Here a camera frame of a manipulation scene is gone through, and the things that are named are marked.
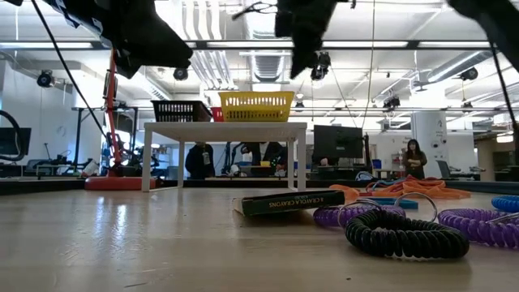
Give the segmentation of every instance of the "hanging wire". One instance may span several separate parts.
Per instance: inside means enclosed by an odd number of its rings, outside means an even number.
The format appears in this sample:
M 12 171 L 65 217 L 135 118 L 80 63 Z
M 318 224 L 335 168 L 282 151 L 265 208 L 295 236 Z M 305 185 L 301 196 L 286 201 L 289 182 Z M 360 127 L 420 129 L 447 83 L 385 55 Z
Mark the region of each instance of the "hanging wire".
M 314 80 L 311 81 L 311 121 L 314 122 Z
M 367 102 L 366 109 L 364 110 L 364 118 L 362 119 L 362 126 L 364 128 L 364 123 L 366 122 L 367 108 L 370 106 L 371 100 L 371 81 L 373 77 L 373 56 L 375 55 L 375 5 L 376 0 L 373 0 L 373 16 L 371 22 L 371 61 L 370 61 L 370 77 L 367 84 Z
M 354 121 L 355 127 L 357 127 L 357 123 L 355 122 L 354 116 L 351 114 L 351 110 L 348 106 L 348 103 L 346 102 L 346 98 L 344 94 L 342 93 L 341 85 L 339 84 L 339 80 L 337 79 L 337 75 L 335 74 L 335 71 L 333 70 L 333 67 L 330 66 L 330 70 L 332 71 L 333 78 L 335 78 L 335 84 L 337 84 L 337 87 L 339 88 L 339 93 L 341 94 L 342 100 L 344 101 L 344 107 L 348 110 L 348 114 L 350 115 L 350 118 L 352 121 Z
M 244 16 L 246 13 L 251 13 L 251 12 L 262 13 L 262 14 L 276 13 L 277 10 L 271 9 L 271 8 L 274 8 L 274 7 L 277 8 L 277 4 L 270 4 L 270 3 L 265 3 L 265 2 L 258 1 L 256 3 L 253 3 L 250 6 L 247 6 L 242 11 L 234 14 L 231 17 L 231 19 L 232 20 L 236 20 L 236 19 Z
M 79 97 L 81 97 L 81 100 L 83 100 L 84 104 L 87 106 L 88 112 L 90 113 L 90 115 L 94 119 L 94 122 L 96 123 L 97 128 L 99 129 L 101 134 L 105 137 L 105 133 L 103 132 L 102 125 L 97 120 L 96 115 L 94 114 L 94 111 L 92 110 L 92 108 L 88 104 L 88 102 L 85 99 L 83 93 L 81 92 L 81 90 L 79 90 L 79 86 L 75 82 L 74 76 L 72 76 L 71 70 L 68 68 L 68 65 L 65 62 L 65 58 L 63 57 L 62 52 L 61 52 L 61 50 L 58 47 L 58 43 L 56 42 L 56 39 L 54 38 L 53 33 L 50 31 L 49 25 L 47 24 L 47 21 L 45 20 L 45 17 L 43 16 L 43 13 L 41 13 L 40 7 L 36 3 L 36 0 L 31 0 L 31 2 L 32 2 L 32 5 L 34 6 L 34 10 L 36 11 L 36 13 L 38 14 L 38 17 L 41 20 L 41 23 L 43 24 L 43 27 L 47 31 L 47 34 L 49 35 L 49 38 L 52 41 L 52 44 L 54 46 L 54 50 L 56 51 L 56 54 L 58 54 L 59 61 L 63 65 L 63 68 L 65 69 L 65 72 L 66 72 L 67 76 L 69 77 L 69 79 L 71 80 L 72 84 L 74 85 L 74 88 L 77 91 Z
M 301 89 L 302 89 L 302 86 L 305 84 L 305 81 L 307 81 L 306 78 L 304 78 L 304 79 L 302 80 L 302 82 L 301 82 L 301 86 L 299 86 L 299 90 L 297 91 L 297 93 L 301 93 Z
M 463 94 L 463 100 L 461 100 L 461 101 L 465 102 L 467 99 L 465 98 L 465 81 L 464 80 L 461 81 L 461 93 Z
M 508 108 L 508 112 L 510 113 L 510 119 L 512 121 L 512 127 L 513 127 L 513 130 L 515 131 L 514 134 L 517 135 L 517 133 L 519 132 L 519 126 L 517 125 L 516 117 L 513 113 L 512 103 L 510 102 L 510 97 L 508 96 L 508 90 L 506 88 L 506 83 L 504 82 L 503 73 L 501 72 L 500 60 L 497 58 L 497 49 L 495 48 L 495 44 L 493 41 L 490 41 L 490 47 L 492 50 L 492 54 L 494 56 L 494 63 L 495 63 L 495 68 L 497 70 L 497 75 L 500 78 L 501 88 L 503 89 L 504 101 L 506 102 L 506 107 Z

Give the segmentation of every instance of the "orange rope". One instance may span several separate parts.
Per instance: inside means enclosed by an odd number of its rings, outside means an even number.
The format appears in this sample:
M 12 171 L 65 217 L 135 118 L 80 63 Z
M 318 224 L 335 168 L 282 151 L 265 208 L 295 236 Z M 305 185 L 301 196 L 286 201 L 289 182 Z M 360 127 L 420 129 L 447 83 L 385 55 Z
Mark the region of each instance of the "orange rope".
M 346 202 L 355 201 L 360 196 L 359 191 L 347 186 L 332 185 L 330 188 L 334 190 L 342 190 L 344 192 Z M 405 181 L 397 182 L 392 186 L 373 191 L 371 195 L 375 197 L 397 198 L 401 195 L 412 192 L 428 195 L 432 199 L 470 198 L 470 192 L 447 188 L 445 181 L 443 180 L 439 180 L 437 178 L 426 178 L 423 180 L 418 180 L 412 176 L 408 176 Z

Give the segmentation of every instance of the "black monitor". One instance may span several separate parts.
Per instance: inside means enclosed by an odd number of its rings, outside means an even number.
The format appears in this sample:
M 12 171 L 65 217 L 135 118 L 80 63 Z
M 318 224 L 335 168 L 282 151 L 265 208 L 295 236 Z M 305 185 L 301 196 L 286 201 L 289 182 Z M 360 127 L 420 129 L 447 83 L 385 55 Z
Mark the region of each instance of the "black monitor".
M 362 128 L 314 126 L 314 157 L 364 158 Z
M 0 128 L 0 154 L 2 155 L 18 155 L 23 152 L 25 155 L 29 154 L 29 141 L 31 139 L 31 128 L 20 128 L 21 139 L 24 141 L 24 148 L 19 149 L 18 140 L 16 137 L 15 128 L 3 127 Z

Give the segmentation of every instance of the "red base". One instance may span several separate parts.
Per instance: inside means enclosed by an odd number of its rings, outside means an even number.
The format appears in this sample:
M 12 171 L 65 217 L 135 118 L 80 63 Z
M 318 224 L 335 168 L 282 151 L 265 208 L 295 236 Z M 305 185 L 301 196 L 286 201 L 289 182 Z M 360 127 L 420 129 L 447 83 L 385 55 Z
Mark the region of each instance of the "red base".
M 149 188 L 157 187 L 155 179 L 150 179 Z M 94 177 L 87 178 L 84 189 L 89 191 L 140 191 L 142 178 Z

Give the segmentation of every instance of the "plastic basket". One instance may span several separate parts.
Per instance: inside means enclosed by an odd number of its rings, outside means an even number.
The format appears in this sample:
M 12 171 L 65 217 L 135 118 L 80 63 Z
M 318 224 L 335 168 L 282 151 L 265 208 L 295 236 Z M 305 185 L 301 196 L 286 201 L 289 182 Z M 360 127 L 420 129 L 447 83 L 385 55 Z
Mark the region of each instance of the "plastic basket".
M 294 92 L 220 92 L 226 122 L 287 122 Z
M 221 107 L 212 107 L 211 111 L 215 122 L 224 122 L 224 114 L 221 112 Z
M 157 122 L 210 122 L 211 112 L 202 101 L 152 101 Z

